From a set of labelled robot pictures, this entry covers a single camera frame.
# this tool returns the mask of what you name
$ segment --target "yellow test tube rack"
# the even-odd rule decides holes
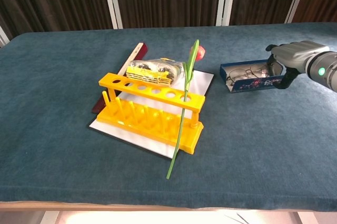
[[[184,92],[170,87],[153,85],[124,76],[108,73],[99,82],[108,90],[103,91],[105,108],[97,115],[97,120],[111,124],[136,134],[176,145],[181,115],[175,115],[116,97],[115,90],[161,101],[166,104],[192,111],[192,118],[184,119],[179,149],[193,154],[204,126],[199,121],[199,113],[205,96],[188,93],[188,101],[183,101]]]

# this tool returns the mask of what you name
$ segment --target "blue tablecloth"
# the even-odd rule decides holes
[[[90,130],[98,80],[138,42],[146,59],[215,74],[194,155],[170,161]],[[230,94],[221,63],[267,59],[269,44],[337,50],[337,23],[27,33],[0,49],[0,201],[337,210],[337,93],[299,76],[287,90]]]

